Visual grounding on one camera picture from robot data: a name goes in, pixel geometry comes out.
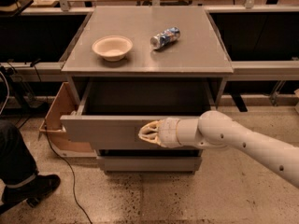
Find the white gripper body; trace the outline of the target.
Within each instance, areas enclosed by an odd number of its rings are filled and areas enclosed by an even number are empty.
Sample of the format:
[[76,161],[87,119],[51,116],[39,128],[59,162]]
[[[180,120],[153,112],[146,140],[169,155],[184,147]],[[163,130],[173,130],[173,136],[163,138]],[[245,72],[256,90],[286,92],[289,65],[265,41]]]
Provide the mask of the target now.
[[160,121],[158,127],[159,145],[162,147],[175,148],[180,147],[177,138],[177,126],[179,119],[167,118]]

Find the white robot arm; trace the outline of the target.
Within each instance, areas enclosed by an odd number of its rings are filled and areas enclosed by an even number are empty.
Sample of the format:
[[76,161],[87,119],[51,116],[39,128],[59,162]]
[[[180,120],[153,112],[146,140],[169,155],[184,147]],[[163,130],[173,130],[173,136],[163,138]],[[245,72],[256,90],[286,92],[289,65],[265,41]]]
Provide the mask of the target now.
[[192,119],[155,120],[144,125],[138,136],[166,148],[235,148],[299,187],[299,147],[256,133],[216,110]]

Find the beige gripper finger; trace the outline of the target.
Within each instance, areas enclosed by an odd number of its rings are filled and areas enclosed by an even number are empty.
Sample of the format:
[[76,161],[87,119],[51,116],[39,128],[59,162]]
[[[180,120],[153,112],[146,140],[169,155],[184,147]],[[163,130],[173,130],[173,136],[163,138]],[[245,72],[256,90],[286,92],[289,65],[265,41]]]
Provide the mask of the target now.
[[152,121],[144,125],[139,133],[142,135],[150,134],[150,133],[157,133],[160,127],[161,122],[159,120]]
[[149,142],[158,146],[161,144],[161,140],[155,133],[140,134],[139,138],[145,142]]

